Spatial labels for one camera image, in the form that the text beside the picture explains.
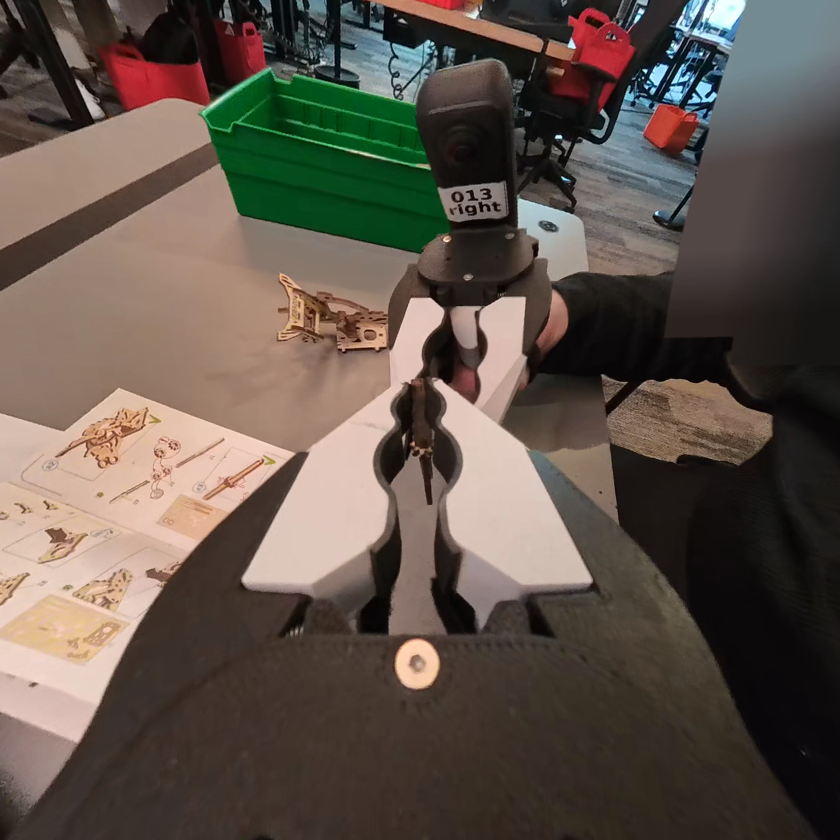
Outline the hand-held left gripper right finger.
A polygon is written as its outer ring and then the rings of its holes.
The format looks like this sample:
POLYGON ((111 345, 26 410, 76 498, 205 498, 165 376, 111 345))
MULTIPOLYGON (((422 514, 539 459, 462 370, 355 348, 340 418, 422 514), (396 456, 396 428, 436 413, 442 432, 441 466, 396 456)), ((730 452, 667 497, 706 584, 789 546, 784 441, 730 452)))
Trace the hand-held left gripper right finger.
POLYGON ((443 382, 429 382, 437 506, 432 593, 447 632, 501 603, 589 591, 592 574, 528 448, 443 382))

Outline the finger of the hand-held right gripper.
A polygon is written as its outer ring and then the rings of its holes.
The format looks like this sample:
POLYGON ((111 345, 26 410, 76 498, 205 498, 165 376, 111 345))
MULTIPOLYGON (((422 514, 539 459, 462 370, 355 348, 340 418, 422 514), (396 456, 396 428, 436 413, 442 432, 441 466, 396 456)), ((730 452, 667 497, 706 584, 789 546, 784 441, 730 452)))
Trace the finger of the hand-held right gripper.
POLYGON ((527 367, 524 297, 503 297, 476 314, 476 407, 502 425, 527 367))
POLYGON ((430 297, 392 296, 388 305, 390 386, 434 372, 434 357, 450 334, 449 312, 430 297))

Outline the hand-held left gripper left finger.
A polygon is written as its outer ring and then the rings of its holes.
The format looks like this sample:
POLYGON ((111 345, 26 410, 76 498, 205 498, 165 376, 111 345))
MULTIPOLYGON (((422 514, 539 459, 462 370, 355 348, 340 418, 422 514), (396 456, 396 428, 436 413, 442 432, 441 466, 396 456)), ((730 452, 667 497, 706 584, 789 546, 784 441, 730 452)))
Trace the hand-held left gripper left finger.
POLYGON ((399 383, 310 447, 243 573, 248 592, 331 602, 361 632, 390 630, 407 427, 399 383))

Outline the wooden model rod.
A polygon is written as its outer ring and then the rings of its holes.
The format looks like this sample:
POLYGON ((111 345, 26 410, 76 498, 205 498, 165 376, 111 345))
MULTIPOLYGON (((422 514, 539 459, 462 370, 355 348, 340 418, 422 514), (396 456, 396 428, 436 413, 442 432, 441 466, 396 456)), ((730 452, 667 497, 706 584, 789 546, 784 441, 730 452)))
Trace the wooden model rod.
POLYGON ((426 504, 431 507, 434 502, 432 488, 434 473, 434 430, 427 417, 428 381, 425 377, 417 377, 410 383, 411 389, 411 423, 406 433, 406 460, 415 458, 418 461, 423 478, 423 489, 426 504))

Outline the person's right forearm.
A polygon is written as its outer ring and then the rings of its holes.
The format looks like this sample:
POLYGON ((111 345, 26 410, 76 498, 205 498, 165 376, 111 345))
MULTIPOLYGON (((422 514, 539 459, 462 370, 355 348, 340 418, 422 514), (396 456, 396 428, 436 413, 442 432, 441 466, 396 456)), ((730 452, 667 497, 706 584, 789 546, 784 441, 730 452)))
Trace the person's right forearm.
POLYGON ((612 276, 578 272, 552 284, 570 323, 559 344, 538 361, 541 374, 606 375, 663 381, 679 372, 684 353, 665 338, 673 273, 612 276))

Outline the wooden model assembly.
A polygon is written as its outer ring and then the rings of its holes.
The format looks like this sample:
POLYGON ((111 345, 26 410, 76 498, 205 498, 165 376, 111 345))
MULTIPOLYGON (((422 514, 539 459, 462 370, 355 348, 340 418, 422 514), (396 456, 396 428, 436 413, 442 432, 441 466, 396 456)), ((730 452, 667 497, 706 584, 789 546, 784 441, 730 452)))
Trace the wooden model assembly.
POLYGON ((278 342, 300 339, 320 343, 333 337, 341 354, 357 350, 379 353, 389 347, 386 312, 327 291, 312 294, 285 274, 279 274, 278 281, 287 294, 287 305, 278 309, 279 314, 287 316, 277 332, 278 342))

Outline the person's right hand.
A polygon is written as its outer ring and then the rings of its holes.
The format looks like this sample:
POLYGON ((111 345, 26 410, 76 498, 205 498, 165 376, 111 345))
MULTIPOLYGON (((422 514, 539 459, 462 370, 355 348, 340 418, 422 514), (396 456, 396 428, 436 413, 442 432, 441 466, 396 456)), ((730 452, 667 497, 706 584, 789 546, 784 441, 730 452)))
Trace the person's right hand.
POLYGON ((561 294, 553 289, 549 316, 534 344, 534 356, 542 362, 562 340, 570 323, 569 310, 561 294))

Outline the green plastic bin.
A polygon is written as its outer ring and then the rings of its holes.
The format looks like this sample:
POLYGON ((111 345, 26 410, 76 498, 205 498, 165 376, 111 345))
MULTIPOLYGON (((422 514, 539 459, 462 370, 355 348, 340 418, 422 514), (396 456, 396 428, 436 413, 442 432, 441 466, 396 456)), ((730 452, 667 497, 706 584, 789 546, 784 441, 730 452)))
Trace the green plastic bin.
POLYGON ((414 253, 448 231, 411 102, 268 68, 201 116, 242 216, 414 253))

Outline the black office chair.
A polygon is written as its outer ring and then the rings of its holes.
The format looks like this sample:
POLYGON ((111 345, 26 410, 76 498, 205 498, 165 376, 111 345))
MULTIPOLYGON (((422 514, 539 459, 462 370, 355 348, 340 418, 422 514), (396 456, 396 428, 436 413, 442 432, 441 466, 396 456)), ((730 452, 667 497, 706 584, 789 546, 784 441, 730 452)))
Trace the black office chair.
POLYGON ((573 99, 551 92, 550 60, 539 55, 519 98, 523 116, 515 122, 517 128, 523 128, 523 147, 516 157, 521 175, 518 194, 539 181, 549 182, 565 198, 564 211, 574 213, 576 177, 566 165, 578 143, 602 145, 610 138, 637 63, 633 50, 622 74, 615 76, 600 67, 572 61, 570 68, 579 70, 587 84, 583 99, 573 99))

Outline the white instruction booklet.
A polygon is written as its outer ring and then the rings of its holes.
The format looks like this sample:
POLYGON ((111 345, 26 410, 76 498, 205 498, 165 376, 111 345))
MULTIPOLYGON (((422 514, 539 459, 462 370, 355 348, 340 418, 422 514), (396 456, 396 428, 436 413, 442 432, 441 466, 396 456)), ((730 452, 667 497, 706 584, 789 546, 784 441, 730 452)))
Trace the white instruction booklet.
POLYGON ((78 742, 166 583, 291 452, 122 389, 65 431, 1 426, 2 713, 78 742))

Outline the orange floor bin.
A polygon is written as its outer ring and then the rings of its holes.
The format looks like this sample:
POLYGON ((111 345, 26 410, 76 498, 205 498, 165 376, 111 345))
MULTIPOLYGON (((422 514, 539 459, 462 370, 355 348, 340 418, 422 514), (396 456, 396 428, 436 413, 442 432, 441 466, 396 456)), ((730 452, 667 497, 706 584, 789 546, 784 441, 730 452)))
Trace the orange floor bin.
POLYGON ((694 112, 678 106, 659 103, 644 129, 643 136, 657 149, 670 154, 681 154, 700 125, 694 112))

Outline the long wooden background table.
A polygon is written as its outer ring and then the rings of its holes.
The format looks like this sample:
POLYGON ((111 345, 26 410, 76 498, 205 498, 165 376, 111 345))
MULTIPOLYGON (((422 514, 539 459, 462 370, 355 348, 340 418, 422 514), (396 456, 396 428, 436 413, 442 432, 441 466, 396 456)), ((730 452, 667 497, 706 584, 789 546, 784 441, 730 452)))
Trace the long wooden background table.
POLYGON ((554 60, 570 60, 574 55, 574 42, 565 44, 485 20, 480 17, 475 3, 468 3, 455 9, 418 1, 377 1, 376 3, 402 16, 419 18, 498 45, 524 50, 533 56, 545 52, 546 56, 554 60))

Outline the large red fabric bag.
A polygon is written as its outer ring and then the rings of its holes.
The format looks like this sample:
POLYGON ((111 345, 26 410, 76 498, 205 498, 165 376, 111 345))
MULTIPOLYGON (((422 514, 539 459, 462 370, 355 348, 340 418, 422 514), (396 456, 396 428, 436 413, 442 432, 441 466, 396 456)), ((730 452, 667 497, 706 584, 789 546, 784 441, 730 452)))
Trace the large red fabric bag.
POLYGON ((99 47, 99 55, 122 107, 135 110, 153 102, 178 99, 200 106, 211 97, 200 61, 166 64, 148 61, 131 45, 99 47))

